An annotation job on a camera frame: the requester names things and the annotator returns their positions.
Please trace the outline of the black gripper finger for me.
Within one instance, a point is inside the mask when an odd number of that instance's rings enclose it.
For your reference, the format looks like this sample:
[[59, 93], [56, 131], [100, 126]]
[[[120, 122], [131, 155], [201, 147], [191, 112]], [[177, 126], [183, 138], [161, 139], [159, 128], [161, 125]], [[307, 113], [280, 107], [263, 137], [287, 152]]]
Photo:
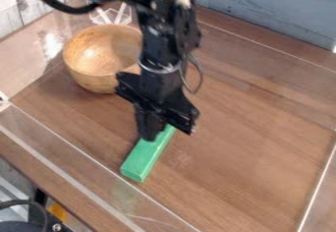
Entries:
[[161, 114], [152, 108], [135, 104], [135, 120], [139, 136], [153, 142], [165, 127], [165, 120]]

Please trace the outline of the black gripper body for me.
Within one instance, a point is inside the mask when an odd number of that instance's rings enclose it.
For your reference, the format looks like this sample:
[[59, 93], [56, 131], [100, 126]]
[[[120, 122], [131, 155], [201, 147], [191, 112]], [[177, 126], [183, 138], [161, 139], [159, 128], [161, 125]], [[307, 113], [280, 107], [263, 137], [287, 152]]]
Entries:
[[184, 95], [180, 72], [157, 74], [144, 69], [140, 74], [119, 72], [117, 95], [135, 105], [155, 109], [165, 120], [183, 133], [193, 133], [200, 111]]

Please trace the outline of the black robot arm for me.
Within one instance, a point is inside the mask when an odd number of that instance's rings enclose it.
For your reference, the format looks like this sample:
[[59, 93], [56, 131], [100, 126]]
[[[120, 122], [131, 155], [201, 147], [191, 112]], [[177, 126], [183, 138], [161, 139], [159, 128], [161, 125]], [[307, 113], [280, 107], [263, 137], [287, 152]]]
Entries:
[[[100, 5], [115, 0], [89, 0]], [[117, 73], [117, 94], [135, 107], [139, 135], [152, 141], [167, 125], [189, 134], [199, 110], [185, 97], [187, 62], [200, 47], [196, 0], [121, 0], [133, 8], [143, 35], [140, 73]]]

